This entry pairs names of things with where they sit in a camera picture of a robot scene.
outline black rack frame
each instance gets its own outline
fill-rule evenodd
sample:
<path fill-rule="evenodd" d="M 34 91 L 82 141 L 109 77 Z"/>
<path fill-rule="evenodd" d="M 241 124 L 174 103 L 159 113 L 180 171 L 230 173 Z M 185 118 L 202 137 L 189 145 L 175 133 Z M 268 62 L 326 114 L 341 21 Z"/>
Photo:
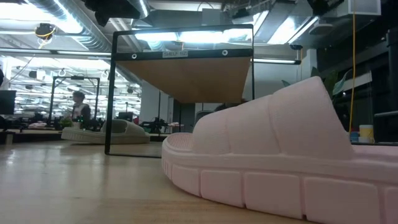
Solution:
<path fill-rule="evenodd" d="M 105 148 L 104 153 L 108 156 L 129 156 L 129 157 L 146 157 L 146 158 L 161 158 L 159 156 L 147 155 L 132 155 L 132 154 L 115 154 L 111 153 L 111 135 L 112 135 L 112 112 L 113 112 L 113 97 L 114 97 L 114 81 L 116 75 L 116 61 L 118 60 L 159 60 L 162 59 L 163 52 L 136 52 L 136 53 L 118 53 L 118 39 L 119 36 L 135 35 L 135 34 L 153 34 L 164 32 L 190 32 L 190 31 L 224 31 L 229 29 L 251 29 L 251 49 L 223 49 L 223 50 L 189 50 L 188 57 L 180 57 L 173 59 L 187 59 L 187 58 L 220 58 L 220 57 L 250 57 L 251 56 L 251 78 L 252 78 L 252 99 L 255 99 L 254 87 L 254 29 L 251 24 L 237 24 L 225 26 L 201 26 L 201 27 L 182 27 L 182 28 L 166 28 L 166 29 L 144 29 L 144 30 L 125 30 L 113 33 L 112 40 L 112 56 L 111 69 L 109 73 L 109 92 L 108 92 L 108 108 L 106 115 L 106 134 L 105 134 Z M 160 92 L 159 92 L 159 108 L 158 118 L 160 118 Z"/>
<path fill-rule="evenodd" d="M 95 97 L 95 111 L 94 111 L 94 119 L 97 118 L 97 109 L 98 109 L 98 95 L 100 93 L 100 78 L 90 78 L 90 77 L 61 77 L 61 76 L 56 76 L 53 77 L 52 80 L 52 87 L 51 87 L 51 100 L 50 100 L 50 112 L 49 112 L 49 124 L 51 123 L 51 118 L 52 118 L 52 109 L 53 109 L 53 104 L 54 104 L 54 92 L 55 88 L 59 86 L 65 79 L 71 79 L 71 80 L 84 80 L 84 79 L 90 79 L 90 80 L 97 80 L 97 92 L 96 92 L 96 97 Z M 55 81 L 57 79 L 62 79 L 61 83 L 57 84 Z"/>

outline pink slide sandal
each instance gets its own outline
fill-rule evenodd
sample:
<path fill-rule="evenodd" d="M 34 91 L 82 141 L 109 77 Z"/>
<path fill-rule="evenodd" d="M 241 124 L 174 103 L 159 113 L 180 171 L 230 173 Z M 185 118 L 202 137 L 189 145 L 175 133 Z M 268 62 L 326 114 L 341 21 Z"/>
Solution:
<path fill-rule="evenodd" d="M 216 202 L 331 224 L 398 223 L 398 147 L 352 146 L 309 78 L 163 142 L 164 172 Z"/>

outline shelf label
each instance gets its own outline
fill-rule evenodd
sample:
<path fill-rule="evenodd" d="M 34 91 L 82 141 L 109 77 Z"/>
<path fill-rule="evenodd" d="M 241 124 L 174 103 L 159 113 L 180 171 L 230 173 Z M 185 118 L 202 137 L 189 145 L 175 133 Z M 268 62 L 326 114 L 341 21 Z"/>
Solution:
<path fill-rule="evenodd" d="M 188 57 L 188 51 L 178 50 L 178 51 L 163 52 L 163 58 L 174 58 L 174 57 Z"/>

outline black metal frame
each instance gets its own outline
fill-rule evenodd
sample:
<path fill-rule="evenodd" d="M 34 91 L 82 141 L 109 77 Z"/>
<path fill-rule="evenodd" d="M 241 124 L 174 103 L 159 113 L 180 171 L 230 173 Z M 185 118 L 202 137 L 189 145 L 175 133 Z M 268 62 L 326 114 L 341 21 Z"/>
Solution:
<path fill-rule="evenodd" d="M 227 49 L 228 54 L 223 55 L 224 50 L 189 50 L 188 57 L 174 58 L 174 59 L 187 59 L 187 58 L 220 58 L 220 57 L 248 57 L 251 56 L 251 71 L 252 71 L 252 98 L 255 99 L 255 86 L 254 86 L 254 29 L 251 24 L 239 25 L 226 25 L 226 26 L 201 26 L 201 27 L 183 27 L 183 28 L 168 28 L 168 29 L 144 29 L 144 30 L 125 30 L 113 33 L 112 40 L 112 57 L 111 69 L 109 73 L 109 93 L 108 93 L 108 109 L 106 115 L 106 135 L 105 135 L 105 148 L 104 153 L 108 156 L 129 156 L 129 157 L 146 157 L 146 158 L 160 158 L 159 156 L 144 156 L 144 155 L 129 155 L 129 154 L 113 154 L 111 151 L 111 133 L 112 133 L 112 110 L 113 110 L 113 97 L 114 97 L 114 81 L 116 61 L 118 60 L 158 60 L 162 59 L 162 52 L 136 52 L 136 53 L 118 53 L 118 39 L 123 35 L 135 34 L 153 34 L 163 32 L 189 32 L 189 31 L 224 31 L 228 29 L 251 29 L 252 30 L 252 49 Z M 158 117 L 160 116 L 160 96 Z"/>
<path fill-rule="evenodd" d="M 56 84 L 55 81 L 57 79 L 67 79 L 70 78 L 71 80 L 74 80 L 76 78 L 74 77 L 60 77 L 60 76 L 56 76 L 53 77 L 52 80 L 52 88 L 51 88 L 51 100 L 50 100 L 50 112 L 49 112 L 49 124 L 51 123 L 51 119 L 52 119 L 52 108 L 53 108 L 53 104 L 54 104 L 54 92 L 55 92 L 55 88 L 59 86 L 59 84 Z M 84 79 L 90 79 L 90 80 L 97 80 L 97 92 L 96 92 L 96 97 L 95 97 L 95 111 L 94 111 L 94 119 L 97 118 L 97 109 L 98 109 L 98 95 L 100 93 L 100 78 L 90 78 L 90 77 L 78 77 L 80 80 L 84 80 Z"/>

